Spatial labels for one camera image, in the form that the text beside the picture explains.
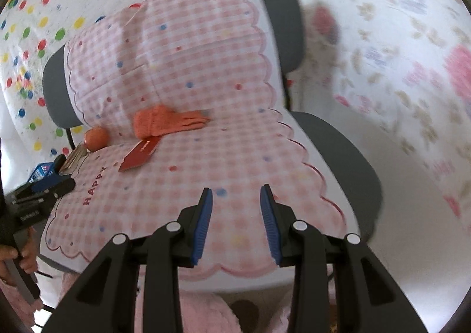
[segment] orange glove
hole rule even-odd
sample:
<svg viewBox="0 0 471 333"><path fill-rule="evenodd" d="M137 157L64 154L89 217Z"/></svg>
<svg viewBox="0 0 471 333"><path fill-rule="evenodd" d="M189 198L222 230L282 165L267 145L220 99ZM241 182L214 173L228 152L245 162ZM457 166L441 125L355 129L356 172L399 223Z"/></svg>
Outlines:
<svg viewBox="0 0 471 333"><path fill-rule="evenodd" d="M134 134L144 140L150 136L163 136L203 128L209 120L200 111L179 113L164 105L157 105L136 112L133 122Z"/></svg>

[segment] red dot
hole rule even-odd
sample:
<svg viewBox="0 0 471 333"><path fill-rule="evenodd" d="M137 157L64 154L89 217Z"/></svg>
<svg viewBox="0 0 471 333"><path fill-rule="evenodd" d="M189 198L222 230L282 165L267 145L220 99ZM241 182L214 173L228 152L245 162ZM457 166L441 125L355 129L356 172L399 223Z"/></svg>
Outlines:
<svg viewBox="0 0 471 333"><path fill-rule="evenodd" d="M47 42L46 42L45 39L41 40L41 42L39 42L39 44L38 44L38 50L44 50L45 47L46 47L46 43Z"/></svg>

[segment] orange ball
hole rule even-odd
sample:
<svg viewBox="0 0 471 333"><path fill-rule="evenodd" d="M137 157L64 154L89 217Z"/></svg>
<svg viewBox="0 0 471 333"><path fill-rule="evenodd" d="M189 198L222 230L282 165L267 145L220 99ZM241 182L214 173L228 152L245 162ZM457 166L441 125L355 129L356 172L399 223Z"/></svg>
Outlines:
<svg viewBox="0 0 471 333"><path fill-rule="evenodd" d="M110 135L106 128L93 127L85 133L83 141L85 143L85 147L94 153L108 145Z"/></svg>

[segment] hand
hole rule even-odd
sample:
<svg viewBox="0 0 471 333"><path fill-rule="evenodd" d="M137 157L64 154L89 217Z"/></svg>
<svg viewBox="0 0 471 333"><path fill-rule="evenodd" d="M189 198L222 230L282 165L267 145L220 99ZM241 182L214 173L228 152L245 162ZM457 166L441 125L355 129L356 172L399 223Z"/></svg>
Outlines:
<svg viewBox="0 0 471 333"><path fill-rule="evenodd" d="M28 241L21 250L20 267L27 273L31 274L38 270L38 263L36 262L36 244L34 243L34 229L28 228ZM18 257L18 252L15 248L6 245L0 245L0 278L8 285L15 286L15 281L10 272L6 268L4 260L15 259Z"/></svg>

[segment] green dot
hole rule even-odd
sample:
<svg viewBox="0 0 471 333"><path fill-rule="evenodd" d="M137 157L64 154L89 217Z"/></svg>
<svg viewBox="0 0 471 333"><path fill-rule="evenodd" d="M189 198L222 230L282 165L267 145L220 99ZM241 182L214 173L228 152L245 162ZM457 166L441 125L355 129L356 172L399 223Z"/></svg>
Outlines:
<svg viewBox="0 0 471 333"><path fill-rule="evenodd" d="M56 41L62 40L62 38L64 38L64 36L65 36L65 29L62 28L62 29L58 30L57 33L56 33Z"/></svg>
<svg viewBox="0 0 471 333"><path fill-rule="evenodd" d="M23 31L23 39L26 39L29 36L29 33L31 32L31 28L26 28Z"/></svg>

